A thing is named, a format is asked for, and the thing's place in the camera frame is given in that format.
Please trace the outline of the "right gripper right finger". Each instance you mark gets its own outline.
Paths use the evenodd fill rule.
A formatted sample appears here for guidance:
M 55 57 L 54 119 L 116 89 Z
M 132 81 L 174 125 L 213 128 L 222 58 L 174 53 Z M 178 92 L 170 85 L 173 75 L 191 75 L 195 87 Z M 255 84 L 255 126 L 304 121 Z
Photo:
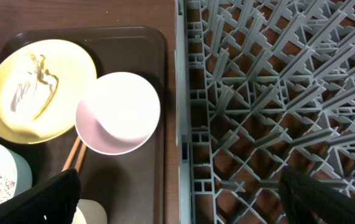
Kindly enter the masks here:
M 355 223 L 355 201 L 318 180 L 282 169 L 278 192 L 289 223 Z

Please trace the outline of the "wooden chopstick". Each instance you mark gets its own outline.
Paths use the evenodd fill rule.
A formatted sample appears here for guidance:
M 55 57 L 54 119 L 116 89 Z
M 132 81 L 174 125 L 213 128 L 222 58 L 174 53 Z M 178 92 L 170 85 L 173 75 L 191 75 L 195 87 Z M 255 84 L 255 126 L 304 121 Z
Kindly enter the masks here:
M 78 136 L 76 139 L 75 139 L 75 142 L 74 142 L 74 144 L 73 144 L 73 147 L 71 148 L 71 150 L 70 150 L 70 153 L 69 153 L 69 155 L 68 155 L 68 157 L 67 157 L 67 160 L 65 161 L 65 163 L 64 163 L 64 166 L 63 166 L 63 168 L 62 168 L 62 171 L 65 171 L 65 170 L 67 170 L 70 166 L 71 166 L 71 163 L 72 163 L 72 161 L 73 161 L 73 159 L 74 159 L 74 157 L 75 157 L 75 154 L 76 154 L 76 152 L 77 152 L 77 150 L 78 150 L 78 146 L 80 145 L 80 137 Z
M 81 167 L 83 165 L 83 161 L 84 161 L 84 158 L 85 158 L 86 150 L 87 150 L 87 146 L 86 146 L 85 143 L 83 143 L 81 145 L 81 147 L 80 147 L 80 151 L 79 151 L 77 160 L 75 162 L 75 169 L 76 169 L 77 173 L 80 173 L 80 171 L 81 171 Z

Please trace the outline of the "pink bowl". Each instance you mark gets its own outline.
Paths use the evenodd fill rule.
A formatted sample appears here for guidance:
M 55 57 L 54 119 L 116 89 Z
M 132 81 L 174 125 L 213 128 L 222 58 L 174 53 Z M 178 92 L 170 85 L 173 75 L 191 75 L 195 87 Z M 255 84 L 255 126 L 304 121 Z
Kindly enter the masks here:
M 76 109 L 75 129 L 95 152 L 121 155 L 150 139 L 160 115 L 160 98 L 147 79 L 114 72 L 99 77 L 84 92 Z

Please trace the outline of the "white cup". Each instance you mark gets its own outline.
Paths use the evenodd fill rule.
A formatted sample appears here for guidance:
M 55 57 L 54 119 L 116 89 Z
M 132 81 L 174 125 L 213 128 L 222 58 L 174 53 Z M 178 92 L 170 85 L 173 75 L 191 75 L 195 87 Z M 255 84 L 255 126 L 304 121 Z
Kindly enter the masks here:
M 101 204 L 94 200 L 80 199 L 72 224 L 107 224 L 107 214 Z

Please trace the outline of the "yellow plate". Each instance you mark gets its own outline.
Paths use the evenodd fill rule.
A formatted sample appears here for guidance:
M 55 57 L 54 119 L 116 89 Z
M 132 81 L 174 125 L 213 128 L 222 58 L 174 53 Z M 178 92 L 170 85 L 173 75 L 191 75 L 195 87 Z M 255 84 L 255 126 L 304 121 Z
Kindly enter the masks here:
M 44 55 L 45 68 L 59 78 L 52 101 L 34 121 L 23 120 L 10 111 L 19 75 L 32 65 L 31 54 Z M 19 144 L 36 144 L 68 131 L 75 125 L 83 92 L 96 79 L 92 58 L 73 42 L 42 40 L 15 51 L 0 64 L 0 137 Z

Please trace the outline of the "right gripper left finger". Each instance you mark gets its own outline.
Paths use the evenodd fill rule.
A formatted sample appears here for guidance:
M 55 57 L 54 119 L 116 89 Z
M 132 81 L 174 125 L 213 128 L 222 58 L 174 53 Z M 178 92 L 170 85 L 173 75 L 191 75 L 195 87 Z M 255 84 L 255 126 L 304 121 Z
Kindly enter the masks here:
M 0 224 L 71 224 L 80 194 L 78 172 L 67 169 L 0 204 Z

